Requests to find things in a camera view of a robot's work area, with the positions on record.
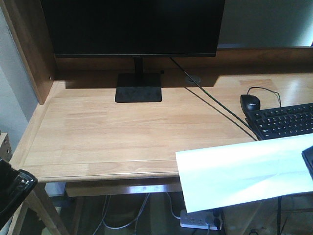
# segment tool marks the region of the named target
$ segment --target mouse cable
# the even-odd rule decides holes
[[[279,94],[278,92],[272,91],[272,90],[270,90],[270,89],[268,89],[268,88],[265,88],[265,87],[250,87],[250,88],[248,89],[248,91],[247,91],[246,94],[249,94],[250,90],[252,90],[252,89],[254,89],[254,88],[264,89],[264,90],[267,90],[267,91],[269,91],[269,92],[274,93],[274,94],[276,95],[277,99],[278,99],[279,108],[282,107],[282,101],[281,101],[281,99],[280,99],[280,94]]]
[[[236,114],[234,114],[230,109],[228,109],[226,106],[224,106],[222,103],[220,103],[216,98],[214,98],[210,93],[208,93],[198,82],[196,82],[172,57],[170,59],[180,68],[181,71],[185,73],[186,76],[188,76],[191,81],[193,81],[207,96],[209,96],[212,100],[214,100],[217,104],[219,104],[223,109],[225,109],[227,112],[232,114],[238,121],[240,121],[245,127],[247,127],[250,131],[252,131],[255,136],[259,139],[262,139],[260,135],[254,131],[248,124],[246,124],[240,117],[238,117]]]

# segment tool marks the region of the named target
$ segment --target monitor screen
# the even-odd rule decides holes
[[[224,0],[42,0],[57,57],[215,56]]]

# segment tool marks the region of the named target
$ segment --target desk leg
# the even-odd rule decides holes
[[[44,186],[44,184],[38,184],[31,191],[26,198],[27,204],[38,214],[52,235],[69,235]]]

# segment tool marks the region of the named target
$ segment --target computer monitor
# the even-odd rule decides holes
[[[56,57],[132,57],[116,102],[159,102],[148,56],[215,56],[224,0],[41,0]]]

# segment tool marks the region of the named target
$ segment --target monitor base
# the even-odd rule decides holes
[[[117,103],[161,102],[161,78],[159,73],[144,73],[138,80],[134,73],[118,76],[115,101]]]

